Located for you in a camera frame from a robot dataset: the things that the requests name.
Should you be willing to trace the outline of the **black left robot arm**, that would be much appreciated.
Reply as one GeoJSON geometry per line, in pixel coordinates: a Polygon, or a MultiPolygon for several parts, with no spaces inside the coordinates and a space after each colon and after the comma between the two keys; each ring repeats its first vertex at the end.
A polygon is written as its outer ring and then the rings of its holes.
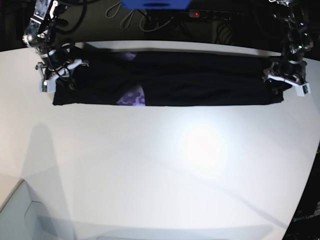
{"type": "Polygon", "coordinates": [[[280,40],[282,52],[280,56],[270,58],[270,67],[264,70],[263,80],[280,81],[290,85],[302,86],[306,81],[307,63],[303,60],[305,53],[314,46],[308,30],[309,17],[305,14],[301,0],[252,0],[255,23],[261,33],[270,40],[280,40]],[[283,37],[271,35],[264,28],[258,14],[259,7],[274,7],[271,14],[274,20],[285,24],[283,37]]]}

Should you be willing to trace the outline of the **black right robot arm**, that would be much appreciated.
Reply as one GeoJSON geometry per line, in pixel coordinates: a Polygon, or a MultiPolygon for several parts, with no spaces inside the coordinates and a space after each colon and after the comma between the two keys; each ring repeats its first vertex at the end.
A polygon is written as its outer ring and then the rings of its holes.
{"type": "Polygon", "coordinates": [[[96,0],[37,0],[33,15],[25,28],[22,41],[29,48],[34,48],[42,59],[42,67],[53,72],[59,78],[58,71],[65,68],[67,51],[61,45],[55,45],[56,35],[70,35],[78,30],[83,23],[88,6],[95,4],[96,0]],[[62,30],[69,23],[61,19],[60,15],[69,7],[82,7],[80,17],[69,30],[62,30]]]}

